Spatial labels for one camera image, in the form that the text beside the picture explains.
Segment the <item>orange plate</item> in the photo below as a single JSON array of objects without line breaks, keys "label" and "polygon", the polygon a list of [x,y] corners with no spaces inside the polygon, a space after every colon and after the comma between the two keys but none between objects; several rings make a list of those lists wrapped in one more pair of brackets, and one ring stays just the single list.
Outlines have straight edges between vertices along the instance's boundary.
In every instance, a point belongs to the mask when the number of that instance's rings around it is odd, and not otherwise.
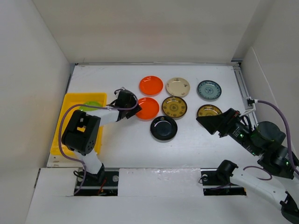
[{"label": "orange plate", "polygon": [[159,113],[159,103],[153,98],[140,98],[138,99],[138,104],[141,107],[141,110],[136,114],[136,116],[140,119],[153,119]]},{"label": "orange plate", "polygon": [[139,83],[140,91],[149,96],[159,94],[164,87],[162,80],[156,76],[146,76]]}]

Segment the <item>blue white porcelain plate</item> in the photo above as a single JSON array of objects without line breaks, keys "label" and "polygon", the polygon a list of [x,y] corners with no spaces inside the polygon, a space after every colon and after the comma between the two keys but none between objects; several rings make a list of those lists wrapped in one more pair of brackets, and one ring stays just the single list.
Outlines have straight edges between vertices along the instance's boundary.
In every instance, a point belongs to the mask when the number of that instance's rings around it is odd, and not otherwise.
[{"label": "blue white porcelain plate", "polygon": [[201,81],[197,86],[197,93],[199,96],[205,100],[217,100],[221,94],[221,86],[212,80]]}]

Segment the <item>black plate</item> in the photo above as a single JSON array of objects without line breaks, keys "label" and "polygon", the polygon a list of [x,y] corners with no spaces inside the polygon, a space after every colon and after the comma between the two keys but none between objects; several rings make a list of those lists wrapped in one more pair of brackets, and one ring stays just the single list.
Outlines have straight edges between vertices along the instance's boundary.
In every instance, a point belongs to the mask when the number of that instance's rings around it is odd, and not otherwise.
[{"label": "black plate", "polygon": [[178,131],[176,121],[169,116],[156,117],[150,125],[150,132],[154,138],[160,141],[171,140]]}]

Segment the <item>green plate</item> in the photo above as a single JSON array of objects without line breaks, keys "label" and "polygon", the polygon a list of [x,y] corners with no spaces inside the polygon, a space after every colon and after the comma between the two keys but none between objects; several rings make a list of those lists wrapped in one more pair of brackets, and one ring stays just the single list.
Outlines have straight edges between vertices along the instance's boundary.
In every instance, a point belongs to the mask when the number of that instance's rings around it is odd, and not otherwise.
[{"label": "green plate", "polygon": [[[96,107],[102,107],[102,104],[97,102],[97,101],[87,101],[85,103],[83,103],[84,105],[89,105],[89,106],[96,106]],[[86,107],[86,106],[80,106],[79,110],[84,111],[84,112],[89,112],[89,111],[95,111],[97,110],[97,108],[90,108],[90,107]]]}]

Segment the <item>brown gold patterned plate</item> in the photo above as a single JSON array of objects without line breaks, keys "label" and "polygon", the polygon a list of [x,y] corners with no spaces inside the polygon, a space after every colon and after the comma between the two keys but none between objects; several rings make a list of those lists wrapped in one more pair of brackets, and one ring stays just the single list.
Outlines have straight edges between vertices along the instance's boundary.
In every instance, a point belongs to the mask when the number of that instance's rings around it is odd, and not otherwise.
[{"label": "brown gold patterned plate", "polygon": [[162,112],[173,119],[183,117],[187,112],[187,103],[180,97],[167,97],[162,102]]}]

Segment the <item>cream plate with calligraphy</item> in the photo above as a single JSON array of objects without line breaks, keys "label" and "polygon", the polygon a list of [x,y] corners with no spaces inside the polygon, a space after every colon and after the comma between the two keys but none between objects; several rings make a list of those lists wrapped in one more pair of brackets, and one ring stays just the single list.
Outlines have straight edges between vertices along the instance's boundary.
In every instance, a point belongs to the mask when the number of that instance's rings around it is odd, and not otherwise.
[{"label": "cream plate with calligraphy", "polygon": [[174,77],[167,81],[166,90],[167,92],[175,97],[184,97],[190,92],[189,82],[181,77]]}]

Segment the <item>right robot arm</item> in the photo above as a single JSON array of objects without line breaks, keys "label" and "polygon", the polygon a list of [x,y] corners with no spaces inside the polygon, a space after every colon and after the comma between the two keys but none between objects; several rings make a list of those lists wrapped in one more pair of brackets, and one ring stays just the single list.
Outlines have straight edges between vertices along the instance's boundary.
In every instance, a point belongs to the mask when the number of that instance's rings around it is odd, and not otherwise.
[{"label": "right robot arm", "polygon": [[225,188],[238,185],[254,192],[274,205],[282,216],[291,222],[299,222],[299,160],[291,150],[290,143],[283,146],[283,141],[290,140],[290,131],[282,132],[274,123],[265,121],[252,126],[247,115],[242,115],[232,108],[220,115],[198,116],[196,120],[210,133],[219,137],[229,136],[251,155],[257,156],[260,169],[271,177],[275,176],[283,189],[273,187],[266,180],[261,180],[246,173],[236,163],[223,160],[216,170],[210,173],[214,185]]}]

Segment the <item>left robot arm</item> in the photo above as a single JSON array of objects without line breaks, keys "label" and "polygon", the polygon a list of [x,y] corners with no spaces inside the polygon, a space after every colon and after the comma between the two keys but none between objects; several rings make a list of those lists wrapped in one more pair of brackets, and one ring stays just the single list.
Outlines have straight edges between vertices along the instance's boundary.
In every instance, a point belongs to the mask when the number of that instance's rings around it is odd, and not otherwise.
[{"label": "left robot arm", "polygon": [[136,95],[131,91],[120,88],[114,94],[116,99],[104,107],[84,104],[72,106],[64,114],[62,123],[64,123],[65,117],[71,109],[83,106],[94,110],[91,112],[75,110],[66,128],[62,130],[62,127],[59,127],[58,143],[60,150],[64,145],[76,155],[75,158],[71,158],[62,152],[63,156],[81,163],[83,166],[82,180],[88,178],[94,185],[101,184],[105,178],[105,167],[95,152],[100,127],[122,119],[129,119],[142,110]]}]

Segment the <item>yellow plastic bin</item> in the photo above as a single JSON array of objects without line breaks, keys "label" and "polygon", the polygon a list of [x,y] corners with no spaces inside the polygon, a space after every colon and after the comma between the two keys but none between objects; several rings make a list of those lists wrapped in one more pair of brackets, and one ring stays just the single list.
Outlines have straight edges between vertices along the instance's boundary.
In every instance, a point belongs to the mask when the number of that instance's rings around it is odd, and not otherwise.
[{"label": "yellow plastic bin", "polygon": [[99,123],[103,118],[96,118],[94,115],[79,110],[80,106],[87,101],[97,101],[102,107],[107,105],[106,93],[67,93],[59,115],[50,154],[57,156],[64,153],[68,157],[79,150],[79,155],[90,155],[91,152],[99,154],[101,148],[101,137],[103,127]]}]

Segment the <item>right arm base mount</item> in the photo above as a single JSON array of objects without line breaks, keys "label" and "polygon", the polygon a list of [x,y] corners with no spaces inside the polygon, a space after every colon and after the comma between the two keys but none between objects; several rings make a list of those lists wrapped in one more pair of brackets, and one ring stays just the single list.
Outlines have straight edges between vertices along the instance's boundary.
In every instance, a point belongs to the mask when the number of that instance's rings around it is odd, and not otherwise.
[{"label": "right arm base mount", "polygon": [[217,168],[201,168],[199,184],[203,187],[204,196],[246,196],[246,190],[230,182],[232,172],[238,166],[224,160]]}]

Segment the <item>aluminium rail right side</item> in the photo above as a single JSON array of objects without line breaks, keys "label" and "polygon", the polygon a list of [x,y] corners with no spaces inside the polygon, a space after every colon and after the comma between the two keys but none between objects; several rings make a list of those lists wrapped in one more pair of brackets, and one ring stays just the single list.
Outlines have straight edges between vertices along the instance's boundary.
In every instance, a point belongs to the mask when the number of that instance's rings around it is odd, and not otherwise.
[{"label": "aluminium rail right side", "polygon": [[244,78],[242,75],[242,70],[240,67],[241,62],[233,61],[233,62],[231,62],[231,65],[233,67],[236,80],[238,82],[239,90],[240,90],[242,101],[243,101],[244,108],[245,108],[245,111],[242,114],[247,115],[250,118],[250,121],[254,125],[257,125],[257,119],[256,119],[256,115],[255,115],[255,109],[256,109],[255,105],[253,105],[253,106],[248,105],[248,102],[247,102],[247,100],[251,99],[251,97],[248,93],[248,90],[247,90],[247,87],[246,87],[246,84],[245,84],[245,81],[244,81]]}]

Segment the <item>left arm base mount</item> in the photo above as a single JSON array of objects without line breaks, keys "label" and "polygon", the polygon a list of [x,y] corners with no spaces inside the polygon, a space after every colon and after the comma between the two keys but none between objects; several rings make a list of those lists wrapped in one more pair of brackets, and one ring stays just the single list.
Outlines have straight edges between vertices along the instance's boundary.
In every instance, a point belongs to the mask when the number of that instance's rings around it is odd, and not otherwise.
[{"label": "left arm base mount", "polygon": [[75,170],[73,174],[76,177],[75,196],[118,196],[119,169],[105,170],[99,181],[88,173],[83,181],[83,169]]}]

